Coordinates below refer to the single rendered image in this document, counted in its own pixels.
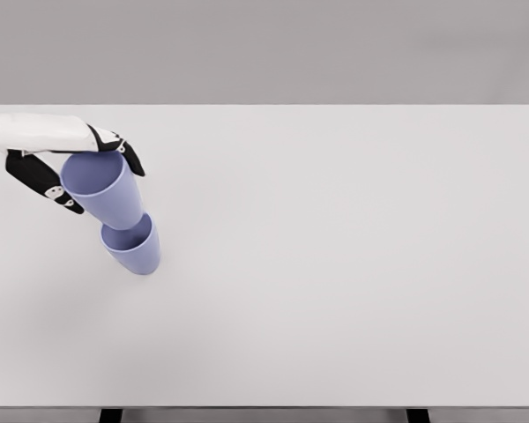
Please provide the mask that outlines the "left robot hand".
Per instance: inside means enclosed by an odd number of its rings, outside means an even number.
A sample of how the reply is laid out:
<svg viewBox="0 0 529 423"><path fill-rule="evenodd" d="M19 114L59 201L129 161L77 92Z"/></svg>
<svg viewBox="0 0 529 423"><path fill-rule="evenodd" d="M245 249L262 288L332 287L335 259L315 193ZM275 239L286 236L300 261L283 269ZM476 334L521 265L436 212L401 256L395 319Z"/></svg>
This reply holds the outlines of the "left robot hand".
<svg viewBox="0 0 529 423"><path fill-rule="evenodd" d="M37 156L41 152L119 152L133 174L145 176L130 142L112 130L75 115L0 113L0 153L6 172L66 210L84 213L82 205L63 188L57 171Z"/></svg>

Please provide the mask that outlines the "lavender plastic cup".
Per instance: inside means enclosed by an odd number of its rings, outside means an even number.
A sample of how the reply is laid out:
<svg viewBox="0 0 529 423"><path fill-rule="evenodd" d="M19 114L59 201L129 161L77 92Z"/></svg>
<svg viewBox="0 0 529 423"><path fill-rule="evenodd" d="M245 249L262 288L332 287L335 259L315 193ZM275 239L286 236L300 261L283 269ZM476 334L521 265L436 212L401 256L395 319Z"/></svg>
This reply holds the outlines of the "lavender plastic cup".
<svg viewBox="0 0 529 423"><path fill-rule="evenodd" d="M160 239L151 215L145 212L133 227L124 230L101 225L101 242L125 269L137 275L154 273L161 259Z"/></svg>
<svg viewBox="0 0 529 423"><path fill-rule="evenodd" d="M134 174L119 152L72 154L63 164L60 179L77 203L113 229L130 229L144 215Z"/></svg>

